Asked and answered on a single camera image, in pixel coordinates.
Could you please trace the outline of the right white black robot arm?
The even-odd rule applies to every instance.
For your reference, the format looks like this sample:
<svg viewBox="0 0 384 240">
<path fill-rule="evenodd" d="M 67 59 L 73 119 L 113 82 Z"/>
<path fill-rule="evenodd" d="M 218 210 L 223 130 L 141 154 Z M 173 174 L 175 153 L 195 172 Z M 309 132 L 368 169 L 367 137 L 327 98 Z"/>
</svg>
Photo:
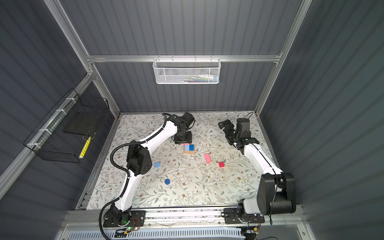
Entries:
<svg viewBox="0 0 384 240">
<path fill-rule="evenodd" d="M 218 123 L 229 145 L 239 150 L 260 174 L 257 195 L 238 202 L 235 217 L 239 221 L 257 220 L 259 216 L 292 214 L 296 211 L 295 178 L 283 172 L 262 150 L 260 142 L 251 136 L 250 120 L 238 118 Z"/>
</svg>

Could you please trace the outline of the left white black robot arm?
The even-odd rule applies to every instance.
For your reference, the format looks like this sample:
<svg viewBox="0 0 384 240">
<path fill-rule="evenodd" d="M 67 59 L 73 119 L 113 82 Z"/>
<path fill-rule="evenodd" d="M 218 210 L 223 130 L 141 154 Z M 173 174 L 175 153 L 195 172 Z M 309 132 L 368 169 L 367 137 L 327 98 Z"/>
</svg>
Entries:
<svg viewBox="0 0 384 240">
<path fill-rule="evenodd" d="M 177 145 L 192 143 L 190 128 L 195 122 L 192 114 L 185 112 L 182 116 L 178 116 L 163 113 L 162 116 L 163 124 L 149 136 L 139 141 L 133 140 L 122 144 L 111 152 L 111 164 L 126 173 L 119 196 L 105 205 L 110 207 L 107 211 L 108 219 L 112 220 L 114 225 L 126 226 L 133 218 L 131 215 L 133 197 L 141 179 L 153 165 L 152 154 L 156 148 L 169 138 L 173 139 Z M 128 147 L 127 164 L 121 167 L 114 161 L 114 155 L 125 147 Z"/>
</svg>

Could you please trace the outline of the floral patterned table mat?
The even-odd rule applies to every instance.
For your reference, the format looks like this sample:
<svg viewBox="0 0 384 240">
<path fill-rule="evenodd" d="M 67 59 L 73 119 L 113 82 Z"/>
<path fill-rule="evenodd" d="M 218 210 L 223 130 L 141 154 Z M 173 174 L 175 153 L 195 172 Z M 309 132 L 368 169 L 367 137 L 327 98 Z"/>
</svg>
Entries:
<svg viewBox="0 0 384 240">
<path fill-rule="evenodd" d="M 196 122 L 191 131 L 195 154 L 184 154 L 181 145 L 166 140 L 152 156 L 153 166 L 143 176 L 134 194 L 133 208 L 201 206 L 236 204 L 238 200 L 257 195 L 260 174 L 241 152 L 230 146 L 218 123 L 237 118 L 247 112 L 192 113 Z M 106 160 L 87 203 L 86 210 L 99 210 L 117 198 L 125 173 L 110 163 L 112 150 L 131 140 L 139 141 L 163 124 L 161 114 L 122 115 Z M 206 163 L 204 154 L 212 162 Z"/>
</svg>

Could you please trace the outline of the markers in white basket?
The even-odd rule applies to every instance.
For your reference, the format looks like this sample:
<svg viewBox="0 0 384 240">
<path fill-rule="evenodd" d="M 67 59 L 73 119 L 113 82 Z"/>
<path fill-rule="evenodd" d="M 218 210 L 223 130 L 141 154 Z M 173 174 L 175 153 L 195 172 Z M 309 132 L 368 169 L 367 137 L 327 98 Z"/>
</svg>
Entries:
<svg viewBox="0 0 384 240">
<path fill-rule="evenodd" d="M 183 83 L 216 84 L 219 82 L 219 76 L 209 74 L 184 76 L 179 81 Z"/>
</svg>

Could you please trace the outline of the black pad in basket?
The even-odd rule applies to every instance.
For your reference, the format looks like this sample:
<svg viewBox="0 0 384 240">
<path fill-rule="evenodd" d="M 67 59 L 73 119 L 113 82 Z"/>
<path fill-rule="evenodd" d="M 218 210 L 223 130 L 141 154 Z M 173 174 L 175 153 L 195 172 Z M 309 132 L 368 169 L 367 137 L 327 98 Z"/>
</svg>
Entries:
<svg viewBox="0 0 384 240">
<path fill-rule="evenodd" d="M 77 112 L 64 127 L 63 132 L 80 136 L 92 136 L 102 122 L 101 114 Z"/>
</svg>

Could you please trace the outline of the yellow marker in basket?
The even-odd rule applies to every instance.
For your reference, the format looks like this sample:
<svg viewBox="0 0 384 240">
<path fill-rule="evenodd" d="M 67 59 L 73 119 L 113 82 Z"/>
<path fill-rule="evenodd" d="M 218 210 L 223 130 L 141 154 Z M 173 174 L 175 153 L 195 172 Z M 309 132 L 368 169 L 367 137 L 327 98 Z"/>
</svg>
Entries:
<svg viewBox="0 0 384 240">
<path fill-rule="evenodd" d="M 82 150 L 81 150 L 81 152 L 79 154 L 79 159 L 83 159 L 84 158 L 84 156 L 85 156 L 85 154 L 86 154 L 86 152 L 88 150 L 88 147 L 90 145 L 91 140 L 92 140 L 92 137 L 89 137 L 86 140 L 86 142 L 85 142 L 85 144 L 84 144 L 84 146 L 83 146 L 83 148 L 82 148 Z"/>
</svg>

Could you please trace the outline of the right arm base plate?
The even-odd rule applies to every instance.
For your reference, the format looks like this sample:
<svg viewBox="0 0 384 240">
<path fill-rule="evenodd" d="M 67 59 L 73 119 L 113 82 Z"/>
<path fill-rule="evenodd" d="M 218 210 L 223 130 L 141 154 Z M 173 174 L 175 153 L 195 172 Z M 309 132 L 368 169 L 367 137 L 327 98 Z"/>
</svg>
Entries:
<svg viewBox="0 0 384 240">
<path fill-rule="evenodd" d="M 256 224 L 265 223 L 265 218 L 261 214 L 242 214 L 237 208 L 224 208 L 221 212 L 221 217 L 224 218 L 225 224 Z"/>
</svg>

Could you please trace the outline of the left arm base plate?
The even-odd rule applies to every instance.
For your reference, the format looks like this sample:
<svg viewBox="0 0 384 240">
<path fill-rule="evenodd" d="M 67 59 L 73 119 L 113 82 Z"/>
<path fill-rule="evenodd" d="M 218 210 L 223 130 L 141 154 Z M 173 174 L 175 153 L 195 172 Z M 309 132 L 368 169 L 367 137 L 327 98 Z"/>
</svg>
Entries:
<svg viewBox="0 0 384 240">
<path fill-rule="evenodd" d="M 145 218 L 146 211 L 125 211 L 122 213 L 113 213 L 108 210 L 102 217 L 102 224 L 105 228 L 142 227 L 144 225 Z"/>
</svg>

